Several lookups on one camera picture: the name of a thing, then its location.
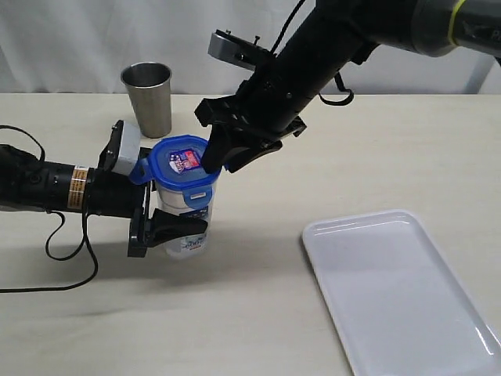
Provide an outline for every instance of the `yellow label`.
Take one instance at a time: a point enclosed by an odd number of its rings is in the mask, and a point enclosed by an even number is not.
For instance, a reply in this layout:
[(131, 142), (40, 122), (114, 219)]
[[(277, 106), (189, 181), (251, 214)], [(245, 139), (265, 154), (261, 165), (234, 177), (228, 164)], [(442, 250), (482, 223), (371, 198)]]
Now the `yellow label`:
[(88, 168), (75, 166), (73, 175), (71, 176), (70, 191), (68, 192), (68, 209), (81, 210), (84, 203), (87, 174)]

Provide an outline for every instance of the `white curtain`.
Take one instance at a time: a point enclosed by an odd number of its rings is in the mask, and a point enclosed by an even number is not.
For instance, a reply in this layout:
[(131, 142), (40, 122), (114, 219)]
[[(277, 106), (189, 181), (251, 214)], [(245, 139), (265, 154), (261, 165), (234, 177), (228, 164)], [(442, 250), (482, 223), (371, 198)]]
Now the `white curtain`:
[[(211, 33), (258, 34), (269, 47), (296, 2), (0, 0), (0, 92), (124, 92), (121, 70), (155, 60), (173, 70), (173, 92), (232, 93), (249, 73), (207, 54)], [(464, 49), (432, 59), (380, 47), (342, 73), (357, 93), (478, 92), (492, 61)], [(324, 92), (336, 92), (334, 85)]]

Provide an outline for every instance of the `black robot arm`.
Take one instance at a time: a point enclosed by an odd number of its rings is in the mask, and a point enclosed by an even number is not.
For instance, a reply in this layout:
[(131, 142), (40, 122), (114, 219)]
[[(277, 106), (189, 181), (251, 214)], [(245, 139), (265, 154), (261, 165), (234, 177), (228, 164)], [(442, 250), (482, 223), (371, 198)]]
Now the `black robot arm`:
[(362, 64), (378, 45), (427, 56), (460, 45), (500, 57), (501, 2), (317, 0), (278, 55), (216, 31), (209, 53), (254, 73), (234, 96), (204, 99), (196, 109), (202, 126), (212, 126), (204, 168), (238, 171), (299, 136), (303, 109), (346, 63)]

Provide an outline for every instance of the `blue lid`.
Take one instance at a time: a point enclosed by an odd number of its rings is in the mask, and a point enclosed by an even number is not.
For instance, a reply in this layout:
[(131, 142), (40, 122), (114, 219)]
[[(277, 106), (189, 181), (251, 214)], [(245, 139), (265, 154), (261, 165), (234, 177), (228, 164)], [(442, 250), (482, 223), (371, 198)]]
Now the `blue lid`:
[(207, 174), (201, 158), (207, 147), (207, 140), (184, 135), (162, 139), (151, 150), (148, 158), (138, 161), (129, 179), (143, 184), (155, 179), (168, 190), (183, 191), (198, 186), (211, 185), (221, 169)]

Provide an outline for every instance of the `yellow stripe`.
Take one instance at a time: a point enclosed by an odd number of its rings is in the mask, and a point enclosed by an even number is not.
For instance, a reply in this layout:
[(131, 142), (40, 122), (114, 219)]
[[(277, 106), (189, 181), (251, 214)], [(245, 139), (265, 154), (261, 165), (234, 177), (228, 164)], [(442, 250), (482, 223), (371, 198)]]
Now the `yellow stripe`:
[(454, 5), (454, 9), (452, 10), (451, 19), (449, 21), (449, 32), (447, 33), (447, 38), (453, 45), (457, 45), (456, 40), (454, 39), (454, 24), (456, 23), (456, 16), (465, 2), (466, 0), (459, 0), (456, 3), (456, 5)]

